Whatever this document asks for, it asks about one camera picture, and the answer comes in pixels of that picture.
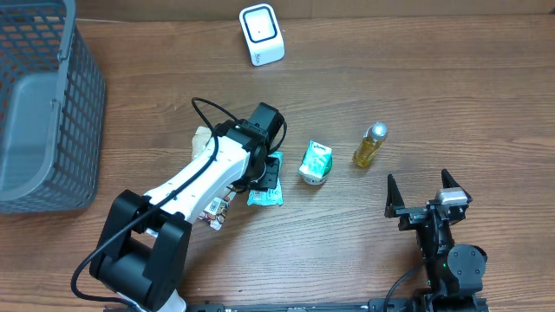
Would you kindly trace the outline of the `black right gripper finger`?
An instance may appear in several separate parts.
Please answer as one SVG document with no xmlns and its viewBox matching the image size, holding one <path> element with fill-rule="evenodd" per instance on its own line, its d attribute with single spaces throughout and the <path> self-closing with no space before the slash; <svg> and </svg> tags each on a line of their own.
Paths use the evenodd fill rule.
<svg viewBox="0 0 555 312">
<path fill-rule="evenodd" d="M 385 217 L 396 217 L 397 211 L 404 209 L 405 204 L 402 199 L 402 195 L 398 189 L 395 178 L 392 174 L 388 175 L 387 182 L 387 198 L 385 206 Z"/>
<path fill-rule="evenodd" d="M 444 189 L 460 187 L 447 169 L 441 170 L 441 181 Z"/>
</svg>

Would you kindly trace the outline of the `teal snack packet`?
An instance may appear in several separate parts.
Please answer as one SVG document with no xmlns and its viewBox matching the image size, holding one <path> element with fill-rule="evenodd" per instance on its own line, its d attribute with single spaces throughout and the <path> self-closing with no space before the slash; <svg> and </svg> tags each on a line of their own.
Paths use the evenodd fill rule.
<svg viewBox="0 0 555 312">
<path fill-rule="evenodd" d="M 269 179 L 272 182 L 275 182 L 276 185 L 274 187 L 269 187 L 264 190 L 250 190 L 247 204 L 248 205 L 261 205 L 261 206 L 272 206 L 272 205 L 282 205 L 283 200 L 283 192 L 282 186 L 280 182 L 280 173 L 281 167 L 283 163 L 283 153 L 282 152 L 274 152 L 270 155 L 270 159 L 274 160 L 272 164 L 269 164 L 270 168 L 275 168 L 275 164 L 277 164 L 277 173 L 270 174 Z"/>
</svg>

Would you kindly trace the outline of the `green tissue canister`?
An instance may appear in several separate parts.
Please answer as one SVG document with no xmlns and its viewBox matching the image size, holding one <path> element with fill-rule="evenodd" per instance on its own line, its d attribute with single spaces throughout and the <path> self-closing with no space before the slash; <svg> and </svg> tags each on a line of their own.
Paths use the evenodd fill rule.
<svg viewBox="0 0 555 312">
<path fill-rule="evenodd" d="M 321 185 L 328 178 L 332 166 L 332 149 L 312 140 L 307 146 L 298 173 L 307 184 Z"/>
</svg>

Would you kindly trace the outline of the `brown snack pouch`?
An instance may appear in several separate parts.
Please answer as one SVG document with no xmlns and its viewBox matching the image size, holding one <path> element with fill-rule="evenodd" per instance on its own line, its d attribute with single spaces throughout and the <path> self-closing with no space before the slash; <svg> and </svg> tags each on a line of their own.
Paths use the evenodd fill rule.
<svg viewBox="0 0 555 312">
<path fill-rule="evenodd" d="M 197 159 L 206 149 L 206 144 L 211 138 L 211 132 L 207 127 L 198 127 L 192 139 L 192 160 Z M 216 197 L 200 213 L 199 219 L 206 222 L 215 231 L 219 231 L 225 222 L 230 203 L 236 192 L 232 185 L 227 185 L 219 191 Z"/>
</svg>

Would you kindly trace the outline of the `yellow dish soap bottle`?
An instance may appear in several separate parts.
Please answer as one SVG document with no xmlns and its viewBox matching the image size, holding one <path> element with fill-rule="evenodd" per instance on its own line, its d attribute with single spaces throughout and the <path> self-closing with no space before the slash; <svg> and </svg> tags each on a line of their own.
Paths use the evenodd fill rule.
<svg viewBox="0 0 555 312">
<path fill-rule="evenodd" d="M 382 143 L 388 137 L 388 128 L 383 122 L 376 122 L 368 128 L 362 142 L 353 154 L 353 162 L 360 167 L 369 167 Z"/>
</svg>

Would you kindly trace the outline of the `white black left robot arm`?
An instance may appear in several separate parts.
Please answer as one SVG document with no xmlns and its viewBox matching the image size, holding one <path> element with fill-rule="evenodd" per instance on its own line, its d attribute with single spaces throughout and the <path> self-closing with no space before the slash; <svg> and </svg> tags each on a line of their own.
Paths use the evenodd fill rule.
<svg viewBox="0 0 555 312">
<path fill-rule="evenodd" d="M 85 265 L 132 311 L 185 311 L 178 286 L 195 219 L 227 188 L 275 185 L 272 141 L 281 117 L 218 124 L 206 149 L 144 195 L 120 193 Z"/>
</svg>

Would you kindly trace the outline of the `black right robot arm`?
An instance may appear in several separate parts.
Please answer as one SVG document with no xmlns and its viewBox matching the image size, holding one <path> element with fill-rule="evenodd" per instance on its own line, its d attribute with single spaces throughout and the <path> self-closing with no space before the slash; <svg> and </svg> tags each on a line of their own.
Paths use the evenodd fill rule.
<svg viewBox="0 0 555 312">
<path fill-rule="evenodd" d="M 466 218 L 473 201 L 448 172 L 441 171 L 443 187 L 424 206 L 405 206 L 395 178 L 388 175 L 384 216 L 398 218 L 400 231 L 414 231 L 422 263 L 400 277 L 386 295 L 382 309 L 389 310 L 397 287 L 425 269 L 426 289 L 418 289 L 402 301 L 398 311 L 488 311 L 485 299 L 476 294 L 483 289 L 487 254 L 477 245 L 457 244 L 450 226 Z"/>
</svg>

